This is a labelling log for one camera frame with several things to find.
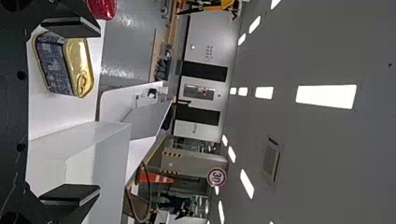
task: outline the speed limit sign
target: speed limit sign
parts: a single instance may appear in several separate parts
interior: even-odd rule
[[[207,173],[207,182],[212,187],[221,187],[227,181],[227,173],[221,168],[213,168]]]

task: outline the rectangular ceiling light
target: rectangular ceiling light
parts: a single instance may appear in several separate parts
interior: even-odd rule
[[[235,152],[233,152],[233,148],[232,147],[228,147],[228,155],[230,156],[231,161],[233,163],[235,163],[236,155],[235,155]]]
[[[273,92],[274,92],[274,87],[258,87],[256,88],[255,96],[256,98],[271,100]]]
[[[276,8],[277,4],[279,4],[282,0],[272,0],[271,10]]]
[[[224,216],[224,210],[223,210],[222,202],[221,202],[221,201],[219,201],[219,215],[220,215],[220,222],[221,222],[221,224],[224,224],[225,216]]]
[[[248,27],[248,32],[251,34],[253,33],[254,30],[256,30],[256,28],[260,25],[260,22],[262,21],[262,17],[258,16],[256,18],[256,20],[254,20],[253,23],[250,24],[250,26]]]
[[[299,104],[352,109],[356,89],[356,85],[299,86],[296,102]]]
[[[242,184],[244,185],[245,190],[247,191],[248,197],[249,197],[250,199],[253,199],[253,196],[254,196],[254,187],[253,187],[253,185],[251,184],[251,182],[250,182],[250,180],[249,180],[249,178],[248,178],[248,175],[247,175],[247,173],[245,172],[244,169],[241,170],[241,176],[240,176],[240,177],[241,177]]]
[[[230,88],[230,94],[235,95],[236,94],[236,87]]]
[[[241,87],[238,90],[238,95],[247,96],[248,95],[248,87]]]
[[[239,37],[238,39],[238,46],[241,46],[246,39],[247,39],[247,34],[242,34],[241,37]]]
[[[223,142],[224,146],[228,145],[228,139],[225,135],[222,136],[221,141]]]

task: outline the black metal frame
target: black metal frame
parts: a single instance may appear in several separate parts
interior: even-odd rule
[[[99,197],[81,207],[48,206],[25,182],[29,106],[26,41],[44,19],[64,17],[65,8],[69,17],[84,18],[100,29],[83,0],[0,0],[0,223],[80,223]],[[54,31],[68,37],[100,36],[92,31],[79,33],[77,25],[58,24]]]

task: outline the gold tin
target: gold tin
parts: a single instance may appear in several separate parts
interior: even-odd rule
[[[82,98],[92,90],[94,79],[86,38],[66,39],[46,32],[36,35],[32,45],[49,91]]]
[[[93,73],[87,39],[66,39],[64,60],[73,93],[81,98],[86,96],[93,88]]]

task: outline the ceiling vent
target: ceiling vent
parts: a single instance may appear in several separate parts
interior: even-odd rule
[[[262,175],[269,186],[273,186],[277,180],[283,149],[283,144],[276,141],[274,137],[267,136],[263,150],[264,162],[262,164]]]

